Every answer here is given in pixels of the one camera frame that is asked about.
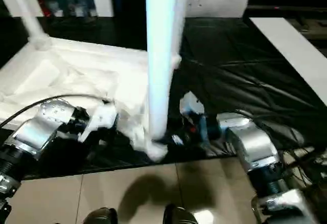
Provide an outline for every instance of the black shoe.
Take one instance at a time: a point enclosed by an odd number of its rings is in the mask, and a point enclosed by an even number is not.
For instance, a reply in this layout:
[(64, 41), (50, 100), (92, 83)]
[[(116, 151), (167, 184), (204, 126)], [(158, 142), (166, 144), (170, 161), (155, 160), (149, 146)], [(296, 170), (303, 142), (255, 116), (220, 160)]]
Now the black shoe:
[(108, 208), (94, 210), (84, 219), (83, 224), (118, 224), (117, 212)]
[(163, 214), (163, 224), (198, 224), (195, 217), (182, 207), (168, 205)]

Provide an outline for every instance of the wire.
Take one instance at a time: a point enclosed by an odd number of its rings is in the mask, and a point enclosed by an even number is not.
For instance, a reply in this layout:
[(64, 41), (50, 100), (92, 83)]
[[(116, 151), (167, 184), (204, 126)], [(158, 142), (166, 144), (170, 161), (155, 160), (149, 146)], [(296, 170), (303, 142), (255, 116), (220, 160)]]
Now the wire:
[(49, 101), (49, 100), (54, 100), (54, 99), (63, 98), (63, 97), (85, 97), (85, 98), (92, 98), (92, 99), (101, 100), (104, 103), (112, 102), (112, 101), (108, 100), (107, 98), (102, 98), (102, 97), (98, 97), (98, 96), (95, 96), (95, 95), (88, 95), (88, 94), (65, 94), (65, 95), (52, 96), (52, 97), (49, 97), (49, 98), (45, 98), (43, 100), (36, 101), (36, 102), (34, 102), (34, 103), (32, 103), (32, 104), (24, 107), (23, 109), (19, 110), (18, 112), (16, 112), (15, 114), (11, 115), (6, 120), (4, 120), (2, 123), (0, 123), (0, 128), (3, 128), (11, 120), (15, 119), (20, 114), (26, 112), (28, 109), (30, 109), (30, 108), (32, 108), (32, 107), (34, 107), (36, 105), (42, 104), (42, 103), (44, 103), (46, 101)]

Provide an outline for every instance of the tile floor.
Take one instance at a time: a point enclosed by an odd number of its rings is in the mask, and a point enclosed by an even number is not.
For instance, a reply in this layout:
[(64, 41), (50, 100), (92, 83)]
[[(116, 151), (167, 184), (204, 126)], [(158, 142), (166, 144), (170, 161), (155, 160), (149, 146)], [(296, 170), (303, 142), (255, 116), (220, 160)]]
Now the tile floor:
[(217, 224), (255, 223), (253, 196), (238, 159), (214, 159), (26, 181), (6, 223), (82, 223), (103, 206), (115, 208), (120, 223), (162, 223), (169, 203), (210, 210)]

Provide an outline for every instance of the white vertical post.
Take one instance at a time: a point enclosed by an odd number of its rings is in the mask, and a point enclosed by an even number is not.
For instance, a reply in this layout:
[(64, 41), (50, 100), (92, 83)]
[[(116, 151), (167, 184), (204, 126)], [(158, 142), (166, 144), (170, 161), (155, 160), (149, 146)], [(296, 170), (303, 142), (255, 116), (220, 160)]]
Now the white vertical post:
[(21, 16), (25, 25), (26, 30), (29, 33), (30, 38), (42, 39), (45, 33), (37, 21), (36, 17), (32, 15), (31, 9), (28, 5), (27, 0), (16, 0), (21, 10)]
[(187, 7), (188, 7), (188, 0), (176, 0), (173, 40), (172, 40), (173, 55), (179, 54)]
[(146, 0), (149, 128), (152, 139), (166, 132), (176, 0)]

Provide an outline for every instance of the black table surface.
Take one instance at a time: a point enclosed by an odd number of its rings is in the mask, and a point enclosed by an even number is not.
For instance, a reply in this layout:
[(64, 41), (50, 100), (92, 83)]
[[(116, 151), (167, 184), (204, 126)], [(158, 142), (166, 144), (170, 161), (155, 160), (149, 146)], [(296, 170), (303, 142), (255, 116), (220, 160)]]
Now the black table surface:
[[(143, 19), (45, 19), (52, 37), (146, 50)], [(27, 42), (20, 19), (0, 19), (3, 66)], [(170, 90), (169, 121), (179, 117), (179, 100), (192, 91), (208, 114), (242, 109), (267, 126), (279, 150), (325, 147), (325, 105), (288, 61), (244, 18), (187, 18)], [(11, 133), (2, 129), (4, 141)], [(119, 134), (92, 162), (78, 157), (78, 144), (58, 144), (47, 162), (26, 178), (64, 176), (154, 165)], [(218, 157), (231, 156), (221, 153)], [(160, 164), (207, 158), (197, 146), (170, 148)], [(67, 165), (74, 164), (72, 169)]]

